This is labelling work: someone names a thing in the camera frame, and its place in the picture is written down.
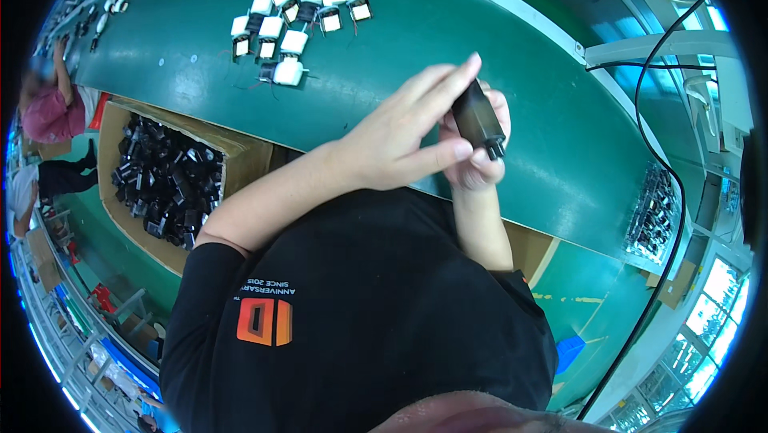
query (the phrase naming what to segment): hand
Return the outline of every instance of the hand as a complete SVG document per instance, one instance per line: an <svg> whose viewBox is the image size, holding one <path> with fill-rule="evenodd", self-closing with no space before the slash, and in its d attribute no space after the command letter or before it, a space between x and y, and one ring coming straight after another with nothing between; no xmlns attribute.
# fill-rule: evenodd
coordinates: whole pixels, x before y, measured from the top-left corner
<svg viewBox="0 0 768 433"><path fill-rule="evenodd" d="M430 66L384 100L332 146L332 163L349 187L392 189L442 171L472 155L460 136L419 149L422 139L475 80L482 62L472 54L461 66Z"/></svg>
<svg viewBox="0 0 768 433"><path fill-rule="evenodd" d="M30 188L29 206L32 207L38 201L38 182L32 182L32 188Z"/></svg>
<svg viewBox="0 0 768 433"><path fill-rule="evenodd" d="M69 36L63 36L56 40L56 44L53 47L53 60L54 61L63 61L64 60L64 52L67 49L67 41L69 41Z"/></svg>
<svg viewBox="0 0 768 433"><path fill-rule="evenodd" d="M485 81L479 81L479 83L496 112L496 118L502 127L504 136L507 137L504 140L504 148L506 148L511 130L507 99L504 97L504 93L492 90ZM459 137L456 120L453 118L453 113L450 112L440 122L438 138L443 141ZM488 158L488 151L485 148L478 148L468 160L447 168L444 173L448 182L451 183L451 188L479 190L495 185L504 178L504 161L500 158L491 161Z"/></svg>

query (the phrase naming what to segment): box of black components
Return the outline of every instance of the box of black components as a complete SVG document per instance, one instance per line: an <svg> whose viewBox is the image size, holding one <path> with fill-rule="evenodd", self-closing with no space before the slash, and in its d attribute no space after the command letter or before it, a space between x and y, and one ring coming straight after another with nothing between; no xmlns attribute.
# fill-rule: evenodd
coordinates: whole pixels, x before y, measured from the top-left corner
<svg viewBox="0 0 768 433"><path fill-rule="evenodd" d="M116 96L101 121L99 196L125 236L181 276L207 215L271 156L269 142Z"/></svg>

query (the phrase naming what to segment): green conveyor belt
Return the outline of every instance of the green conveyor belt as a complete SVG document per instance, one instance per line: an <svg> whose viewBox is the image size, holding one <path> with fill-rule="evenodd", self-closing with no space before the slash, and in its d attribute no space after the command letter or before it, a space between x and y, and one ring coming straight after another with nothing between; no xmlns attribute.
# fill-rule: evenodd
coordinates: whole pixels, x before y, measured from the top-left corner
<svg viewBox="0 0 768 433"><path fill-rule="evenodd" d="M651 155L600 83L487 0L370 1L375 16L357 36L348 16L326 38L315 29L302 56L310 73L297 88L248 89L257 83L254 57L232 63L232 19L251 0L130 0L94 53L91 26L68 60L77 83L307 151L343 136L423 67L477 50L482 79L505 93L512 112L502 215L627 259L621 242ZM417 186L447 194L442 178Z"/></svg>

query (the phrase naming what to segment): shoe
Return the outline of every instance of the shoe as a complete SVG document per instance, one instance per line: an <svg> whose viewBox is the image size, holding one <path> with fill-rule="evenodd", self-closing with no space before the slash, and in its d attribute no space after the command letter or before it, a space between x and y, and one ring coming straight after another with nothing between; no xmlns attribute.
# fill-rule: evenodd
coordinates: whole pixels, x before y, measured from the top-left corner
<svg viewBox="0 0 768 433"><path fill-rule="evenodd" d="M88 169L94 169L96 167L96 148L94 146L93 138L88 138L88 154L83 158L83 163Z"/></svg>
<svg viewBox="0 0 768 433"><path fill-rule="evenodd" d="M165 339L165 328L163 328L163 325L160 323L155 323L154 329L158 332L158 338L159 339Z"/></svg>

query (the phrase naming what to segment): pink shirt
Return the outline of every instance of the pink shirt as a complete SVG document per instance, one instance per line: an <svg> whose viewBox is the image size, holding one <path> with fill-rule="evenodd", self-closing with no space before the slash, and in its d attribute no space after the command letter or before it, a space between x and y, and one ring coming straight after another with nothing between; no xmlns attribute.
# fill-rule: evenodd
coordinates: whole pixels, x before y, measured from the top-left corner
<svg viewBox="0 0 768 433"><path fill-rule="evenodd" d="M57 87L44 87L22 116L22 128L37 142L62 142L85 131L85 105L73 84L74 100L67 107Z"/></svg>

